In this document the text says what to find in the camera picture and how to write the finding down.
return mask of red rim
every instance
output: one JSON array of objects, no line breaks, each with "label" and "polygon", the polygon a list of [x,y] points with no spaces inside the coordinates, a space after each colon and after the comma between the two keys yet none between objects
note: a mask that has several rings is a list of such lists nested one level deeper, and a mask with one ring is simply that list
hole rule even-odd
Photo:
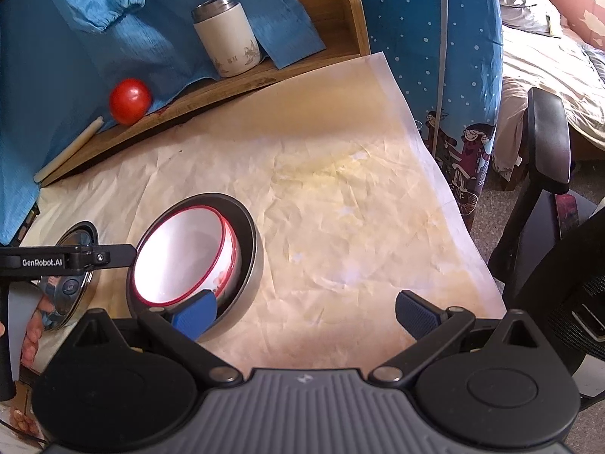
[{"label": "red rim", "polygon": [[227,226],[227,228],[229,229],[229,233],[231,234],[231,243],[233,244],[233,252],[231,253],[231,264],[229,265],[229,269],[227,270],[225,279],[223,280],[223,282],[219,286],[219,288],[217,288],[217,291],[214,294],[217,297],[217,299],[223,293],[223,290],[225,289],[229,280],[231,279],[231,275],[233,273],[233,270],[235,269],[235,262],[237,261],[237,253],[238,253],[237,239],[235,238],[235,232],[233,231],[233,227],[231,226],[229,221],[223,215],[221,215],[221,217],[223,218],[223,225]]},{"label": "red rim", "polygon": [[153,229],[149,235],[147,236],[147,239],[145,239],[145,241],[143,242],[143,244],[141,245],[141,249],[143,249],[143,247],[145,246],[145,243],[147,242],[147,240],[150,239],[150,237],[154,234],[154,232],[159,229],[162,225],[164,225],[168,220],[170,220],[172,217],[177,216],[180,213],[186,212],[188,210],[199,210],[199,209],[207,209],[212,211],[218,218],[219,221],[221,223],[221,230],[222,230],[222,234],[221,234],[221,243],[219,245],[219,250],[217,251],[216,256],[214,256],[214,261],[213,263],[210,265],[210,267],[208,268],[208,270],[206,271],[206,273],[204,274],[203,277],[201,277],[201,279],[199,279],[199,281],[192,287],[190,288],[187,292],[185,292],[183,295],[181,295],[180,297],[178,297],[177,299],[174,300],[170,300],[168,302],[151,302],[147,299],[145,299],[138,291],[137,289],[137,284],[134,281],[134,273],[137,269],[137,261],[138,261],[138,254],[137,254],[137,258],[134,261],[134,264],[132,265],[132,289],[134,290],[134,293],[136,294],[136,296],[138,297],[138,299],[143,303],[146,304],[150,307],[166,307],[166,306],[171,306],[173,304],[179,303],[182,300],[186,299],[187,297],[189,297],[201,284],[202,282],[208,278],[208,275],[210,274],[210,272],[214,269],[214,267],[216,266],[217,261],[219,260],[219,256],[221,254],[221,252],[223,251],[223,246],[225,245],[225,236],[226,236],[226,231],[225,231],[225,218],[223,217],[223,215],[220,214],[220,212],[213,208],[212,206],[207,206],[205,204],[197,204],[194,206],[188,206],[187,208],[183,208],[182,210],[179,210],[178,212],[174,212],[172,215],[170,215],[167,219],[165,219],[164,221],[162,221],[162,223],[160,223],[155,229]]}]

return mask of stainless steel bowl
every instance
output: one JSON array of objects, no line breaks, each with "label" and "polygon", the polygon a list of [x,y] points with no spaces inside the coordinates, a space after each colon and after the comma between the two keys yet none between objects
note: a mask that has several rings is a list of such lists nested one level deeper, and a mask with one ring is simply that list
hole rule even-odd
[{"label": "stainless steel bowl", "polygon": [[[256,228],[256,224],[252,219],[252,215],[250,215],[246,207],[241,204],[240,201],[220,193],[199,194],[187,198],[169,208],[153,222],[149,229],[147,229],[138,243],[137,251],[147,237],[153,233],[154,228],[158,224],[161,224],[164,219],[175,212],[195,205],[211,206],[218,210],[231,224],[241,249],[240,276],[235,285],[235,290],[228,299],[220,302],[217,319],[198,339],[198,341],[208,341],[231,329],[231,327],[233,327],[250,308],[250,305],[256,297],[258,288],[260,287],[262,268],[264,266],[264,252],[262,250],[261,238],[258,229]],[[126,302],[128,303],[130,314],[133,317],[137,317],[144,309],[148,309],[148,306],[141,302],[134,292],[132,286],[132,273],[131,267],[128,270],[128,276],[126,278]]]},{"label": "stainless steel bowl", "polygon": [[[95,226],[83,221],[67,230],[57,246],[91,246],[98,243],[99,235]],[[54,304],[53,312],[42,312],[44,330],[58,330],[79,320],[95,295],[98,279],[99,275],[95,271],[87,271],[75,277],[42,278],[38,287]]]}]

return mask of red tomato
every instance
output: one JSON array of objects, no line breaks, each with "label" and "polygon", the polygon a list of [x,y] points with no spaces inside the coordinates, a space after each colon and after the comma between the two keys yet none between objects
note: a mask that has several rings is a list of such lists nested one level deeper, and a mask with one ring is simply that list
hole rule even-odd
[{"label": "red tomato", "polygon": [[147,86],[136,78],[127,78],[111,91],[110,112],[118,123],[131,126],[147,113],[151,103]]}]

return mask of wooden shelf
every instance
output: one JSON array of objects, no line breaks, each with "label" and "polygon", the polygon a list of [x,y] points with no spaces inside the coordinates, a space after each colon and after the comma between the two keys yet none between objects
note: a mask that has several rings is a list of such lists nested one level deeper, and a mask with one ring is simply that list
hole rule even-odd
[{"label": "wooden shelf", "polygon": [[174,101],[132,126],[115,126],[95,135],[61,167],[41,182],[47,186],[67,176],[78,174],[169,127],[182,124],[205,108],[245,92],[259,89],[307,71],[370,54],[361,0],[299,0],[326,49],[281,70],[271,60],[237,77],[220,81],[201,80],[187,87]]}]

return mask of paper sheet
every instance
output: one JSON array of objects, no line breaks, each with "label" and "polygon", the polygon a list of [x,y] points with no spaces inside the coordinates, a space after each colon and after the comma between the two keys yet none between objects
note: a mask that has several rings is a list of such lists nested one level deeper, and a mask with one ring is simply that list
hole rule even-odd
[{"label": "paper sheet", "polygon": [[[410,345],[398,292],[499,318],[504,305],[382,54],[272,85],[208,110],[42,189],[24,245],[87,219],[102,244],[136,245],[174,203],[225,192],[252,213],[261,288],[205,342],[251,367],[360,367]],[[91,307],[128,317],[126,270],[101,272]],[[71,327],[42,337],[41,370]]]}]

